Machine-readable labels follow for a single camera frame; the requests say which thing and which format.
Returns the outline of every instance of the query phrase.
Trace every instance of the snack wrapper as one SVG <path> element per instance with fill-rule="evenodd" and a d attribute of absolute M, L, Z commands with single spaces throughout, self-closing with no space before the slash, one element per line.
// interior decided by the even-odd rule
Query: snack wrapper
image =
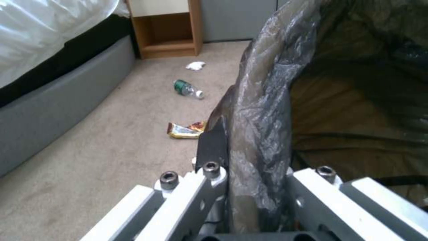
<path fill-rule="evenodd" d="M 168 130 L 166 133 L 177 139 L 198 139 L 199 135 L 204 132 L 206 126 L 205 121 L 200 121 L 183 127 L 174 123 L 168 123 Z"/>

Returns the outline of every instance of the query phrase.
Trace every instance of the gray bed frame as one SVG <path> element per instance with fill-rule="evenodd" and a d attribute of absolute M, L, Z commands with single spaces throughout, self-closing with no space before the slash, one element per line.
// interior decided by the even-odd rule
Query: gray bed frame
<path fill-rule="evenodd" d="M 0 108 L 0 177 L 84 119 L 128 75 L 131 38 Z"/>

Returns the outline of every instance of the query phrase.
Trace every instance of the floor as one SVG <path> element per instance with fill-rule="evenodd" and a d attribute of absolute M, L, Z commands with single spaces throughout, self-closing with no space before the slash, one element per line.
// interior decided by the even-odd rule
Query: floor
<path fill-rule="evenodd" d="M 198 57 L 137 61 L 129 76 L 78 125 L 0 179 L 0 240 L 76 240 L 136 184 L 191 170 L 196 140 L 166 134 L 168 122 L 206 120 L 238 75 L 248 42 L 205 44 Z M 184 67 L 207 63 L 194 72 Z M 184 79 L 205 99 L 177 95 Z"/>

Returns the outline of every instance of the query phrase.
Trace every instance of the hex socket screw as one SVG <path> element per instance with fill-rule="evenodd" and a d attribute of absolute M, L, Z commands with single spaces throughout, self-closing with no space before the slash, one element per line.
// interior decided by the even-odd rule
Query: hex socket screw
<path fill-rule="evenodd" d="M 202 166 L 204 176 L 213 179 L 220 176 L 220 165 L 217 162 L 207 162 Z"/>
<path fill-rule="evenodd" d="M 178 185 L 178 174 L 176 172 L 164 172 L 159 178 L 160 186 L 165 190 L 173 190 Z"/>
<path fill-rule="evenodd" d="M 334 183 L 334 179 L 336 178 L 336 171 L 333 168 L 329 166 L 319 166 L 317 167 L 316 172 L 329 183 Z"/>

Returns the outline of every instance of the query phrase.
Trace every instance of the water bottle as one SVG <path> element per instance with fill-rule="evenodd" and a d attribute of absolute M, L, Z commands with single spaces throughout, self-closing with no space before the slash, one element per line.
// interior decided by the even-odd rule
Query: water bottle
<path fill-rule="evenodd" d="M 187 83 L 184 80 L 178 79 L 174 81 L 174 89 L 183 96 L 193 96 L 197 99 L 203 99 L 204 93 L 202 90 L 198 90 L 196 87 L 191 85 L 190 83 Z"/>

